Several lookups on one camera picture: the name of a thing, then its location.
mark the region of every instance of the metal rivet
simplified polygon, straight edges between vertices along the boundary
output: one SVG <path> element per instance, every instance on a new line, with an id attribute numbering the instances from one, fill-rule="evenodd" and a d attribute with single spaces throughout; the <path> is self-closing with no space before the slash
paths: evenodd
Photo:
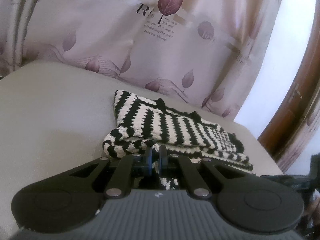
<path id="1" fill-rule="evenodd" d="M 205 197 L 209 195 L 209 191 L 205 188 L 197 188 L 193 191 L 193 193 L 198 197 Z"/>
<path id="2" fill-rule="evenodd" d="M 118 188 L 110 188 L 106 191 L 106 194 L 110 197 L 118 197 L 120 196 L 122 191 Z"/>

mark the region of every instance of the leaf print curtain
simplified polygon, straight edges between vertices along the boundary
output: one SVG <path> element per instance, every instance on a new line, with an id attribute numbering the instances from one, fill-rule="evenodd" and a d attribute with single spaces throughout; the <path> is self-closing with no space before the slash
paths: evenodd
<path id="1" fill-rule="evenodd" d="M 0 0 L 0 76 L 35 59 L 62 62 L 233 120 L 259 73 L 280 3 Z"/>

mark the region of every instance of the black and white striped sweater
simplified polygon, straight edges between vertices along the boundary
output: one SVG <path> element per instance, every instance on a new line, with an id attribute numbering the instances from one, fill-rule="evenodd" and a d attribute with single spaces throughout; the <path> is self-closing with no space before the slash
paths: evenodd
<path id="1" fill-rule="evenodd" d="M 148 146 L 158 151 L 164 144 L 169 154 L 187 155 L 192 162 L 212 158 L 241 170 L 253 169 L 236 136 L 196 112 L 182 113 L 162 99 L 153 101 L 124 90 L 116 91 L 114 108 L 117 128 L 103 142 L 106 155 L 122 158 L 143 154 Z"/>

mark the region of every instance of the leaf stem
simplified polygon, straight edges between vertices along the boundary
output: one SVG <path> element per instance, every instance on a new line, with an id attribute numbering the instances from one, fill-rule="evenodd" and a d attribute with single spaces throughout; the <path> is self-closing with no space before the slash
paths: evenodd
<path id="1" fill-rule="evenodd" d="M 158 24 L 160 24 L 161 20 L 162 20 L 163 15 L 161 16 L 160 20 L 158 21 Z"/>

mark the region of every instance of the gray ribbed surface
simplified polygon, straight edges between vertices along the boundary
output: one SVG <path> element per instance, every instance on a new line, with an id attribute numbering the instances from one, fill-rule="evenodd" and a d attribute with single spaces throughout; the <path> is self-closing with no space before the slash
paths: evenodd
<path id="1" fill-rule="evenodd" d="M 22 230 L 12 240 L 303 240 L 294 231 L 273 236 L 242 232 L 226 223 L 206 201 L 184 190 L 132 190 L 106 202 L 97 217 L 75 230 L 40 234 Z"/>

